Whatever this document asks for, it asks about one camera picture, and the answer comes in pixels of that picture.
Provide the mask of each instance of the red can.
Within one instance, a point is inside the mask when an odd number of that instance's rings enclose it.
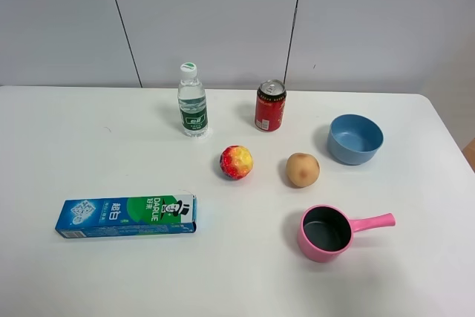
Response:
[[[264,131],[279,129],[284,115],[285,85],[276,79],[261,83],[255,104],[255,124]]]

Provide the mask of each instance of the pot handle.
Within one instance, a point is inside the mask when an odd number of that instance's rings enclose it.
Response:
[[[394,219],[391,213],[387,213],[386,215],[379,215],[378,217],[350,219],[350,225],[353,233],[356,233],[361,230],[381,228],[382,226],[395,226],[396,219]]]

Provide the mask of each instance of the blue bowl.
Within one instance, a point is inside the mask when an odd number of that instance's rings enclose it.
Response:
[[[383,143],[383,132],[368,118],[345,114],[335,118],[328,133],[328,151],[342,163],[360,165],[374,156]]]

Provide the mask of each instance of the colorful ball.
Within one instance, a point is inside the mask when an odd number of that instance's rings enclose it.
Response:
[[[250,173],[253,165],[251,153],[244,146],[229,146],[221,154],[221,170],[233,180],[245,177]]]

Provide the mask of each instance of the blue and green box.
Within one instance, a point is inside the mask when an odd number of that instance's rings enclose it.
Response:
[[[193,233],[194,195],[66,200],[56,231],[64,238]]]

